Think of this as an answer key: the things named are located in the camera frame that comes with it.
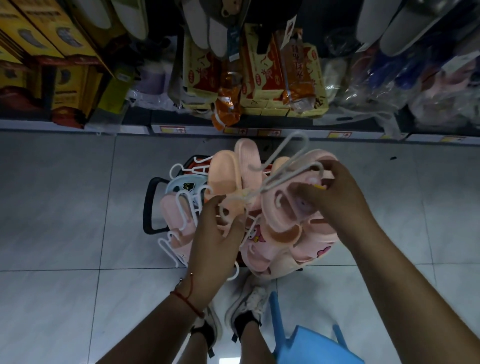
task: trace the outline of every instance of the left hand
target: left hand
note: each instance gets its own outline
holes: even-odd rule
[[[224,238],[216,224],[216,207],[225,196],[211,198],[203,207],[193,238],[187,274],[177,287],[198,310],[204,310],[220,287],[232,275],[237,253],[245,234],[246,215],[238,215]]]

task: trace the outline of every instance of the black ankle sock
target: black ankle sock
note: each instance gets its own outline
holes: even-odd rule
[[[235,327],[235,330],[237,332],[237,335],[240,341],[241,341],[241,336],[243,334],[245,326],[247,326],[247,324],[250,321],[256,322],[258,326],[262,325],[261,322],[259,322],[255,317],[253,317],[253,313],[251,311],[247,311],[244,314],[238,315],[235,321],[233,322],[233,326]]]
[[[205,322],[201,328],[192,328],[190,332],[192,334],[196,332],[201,333],[207,342],[208,349],[212,348],[213,342],[215,341],[215,332],[209,324]]]

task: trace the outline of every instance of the hand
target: hand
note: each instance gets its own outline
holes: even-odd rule
[[[187,274],[177,291],[202,311],[232,275],[237,253],[245,234],[246,215],[238,215],[224,238],[216,224],[216,207],[225,196],[211,198],[203,207],[193,238]]]
[[[289,189],[303,200],[306,209],[320,211],[348,247],[351,241],[358,241],[378,224],[348,169],[336,160],[322,160],[321,163],[335,177],[334,180],[322,180],[327,185],[326,190],[304,183],[292,183]]]

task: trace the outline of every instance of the black basket handle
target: black basket handle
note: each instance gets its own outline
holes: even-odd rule
[[[170,181],[161,177],[154,177],[150,180],[147,187],[147,193],[145,195],[144,202],[144,231],[145,234],[154,235],[161,232],[167,232],[170,229],[167,227],[161,229],[152,228],[152,209],[153,209],[153,198],[155,197],[156,187],[159,183],[168,184]]]

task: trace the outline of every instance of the white sneaker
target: white sneaker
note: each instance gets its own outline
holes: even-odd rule
[[[225,314],[225,325],[233,331],[232,340],[237,341],[238,333],[235,329],[235,319],[248,311],[262,325],[261,319],[270,295],[270,281],[260,279],[250,274],[243,285],[240,297],[233,303]]]
[[[197,317],[197,319],[193,323],[192,329],[201,328],[205,323],[213,329],[213,334],[214,334],[213,344],[208,348],[208,355],[211,358],[212,356],[214,356],[213,347],[215,343],[222,339],[222,334],[223,334],[222,324],[220,323],[220,320],[218,319],[218,316],[216,315],[212,304],[209,304],[207,308],[204,309],[204,314],[205,314],[204,318]]]

